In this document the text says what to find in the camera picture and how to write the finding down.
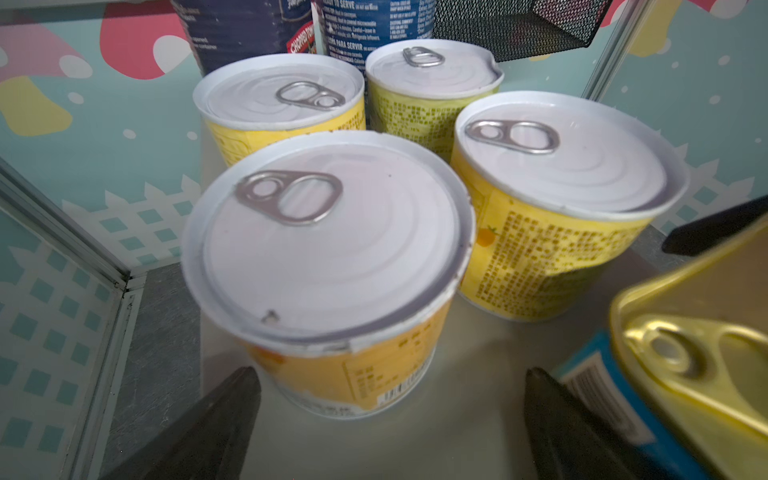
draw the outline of can label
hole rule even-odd
[[[329,55],[366,70],[368,54],[393,41],[432,37],[436,0],[316,0]]]
[[[451,160],[456,117],[467,105],[498,91],[468,98],[427,100],[397,94],[368,82],[373,130],[407,138]]]
[[[204,74],[245,58],[290,53],[312,24],[310,0],[171,0]],[[306,38],[306,50],[313,43]]]
[[[451,167],[472,197],[478,235],[460,290],[505,318],[563,313],[651,218],[597,222],[534,207],[493,187],[454,146]]]
[[[616,433],[672,475],[680,480],[711,480],[634,391],[611,351],[607,330],[559,367],[554,377]]]
[[[296,130],[242,131],[223,127],[208,120],[206,120],[206,123],[219,146],[224,160],[231,167],[253,152],[286,138],[312,134],[318,131],[365,130],[366,116],[364,108],[363,99],[361,98],[352,109],[336,118],[331,118],[322,124],[297,128]]]
[[[447,302],[424,323],[357,353],[302,358],[247,348],[281,390],[312,412],[368,415],[404,396],[422,378],[449,307]]]
[[[315,25],[310,21],[286,44],[288,53],[317,53],[315,48]]]

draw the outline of tin can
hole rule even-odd
[[[328,55],[366,69],[368,55],[398,40],[432,37],[436,0],[315,0]]]
[[[315,53],[310,0],[172,0],[203,74],[246,58]]]
[[[197,202],[181,264],[203,311],[304,408],[378,412],[429,366],[475,235],[439,157],[376,132],[291,138]]]
[[[451,160],[458,113],[498,91],[504,72],[482,47],[452,40],[404,40],[366,60],[373,130],[407,138]]]
[[[324,55],[265,55],[206,75],[192,98],[227,164],[284,138],[365,130],[365,80]]]
[[[768,217],[631,287],[554,374],[678,478],[768,472]]]
[[[689,183],[657,132],[581,98],[496,94],[455,128],[451,166],[478,219],[460,291],[506,319],[563,313]]]

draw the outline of mesh basket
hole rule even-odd
[[[490,50],[496,61],[588,47],[611,0],[437,0],[434,38]]]

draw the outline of white can lid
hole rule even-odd
[[[687,187],[682,161],[638,120],[582,98],[496,94],[459,115],[456,138],[496,187],[595,220],[650,217]]]
[[[338,117],[362,97],[365,80],[352,65],[312,54],[247,58],[206,75],[194,89],[208,120],[243,131],[309,127]]]
[[[374,132],[324,132],[222,174],[187,222],[182,264],[214,322],[280,350],[422,312],[458,285],[474,228],[466,189],[432,152]]]
[[[387,90],[438,100],[482,94],[504,80],[490,51],[434,38],[396,41],[377,48],[366,59],[366,75]]]

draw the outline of pull ring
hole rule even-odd
[[[318,209],[305,217],[289,217],[280,211],[280,200],[294,185],[305,180],[322,180],[328,182],[333,192]],[[263,182],[270,182],[275,189],[268,194],[257,194],[254,189]],[[297,172],[292,170],[264,170],[245,177],[235,187],[235,196],[246,207],[267,215],[273,220],[299,227],[311,225],[327,217],[341,198],[344,187],[338,177],[320,172]]]
[[[307,98],[301,98],[299,100],[291,100],[285,97],[285,93],[288,90],[296,87],[310,87],[315,89],[315,93]],[[329,88],[325,88],[320,84],[316,84],[313,81],[294,81],[288,85],[283,86],[275,93],[277,100],[288,105],[296,105],[297,107],[314,108],[315,110],[329,111],[336,110],[346,103],[344,95],[337,91],[333,91]]]
[[[402,50],[406,63],[412,67],[436,67],[445,62],[445,57],[438,52],[424,47],[410,47]],[[432,61],[419,61],[420,58],[434,58]]]
[[[547,145],[543,148],[537,148],[519,144],[512,138],[512,128],[514,127],[530,127],[544,132],[547,136]],[[496,145],[497,147],[510,148],[521,151],[524,154],[551,154],[560,147],[560,135],[558,135],[558,132],[549,125],[537,121],[477,120],[468,124],[465,132],[472,140]]]

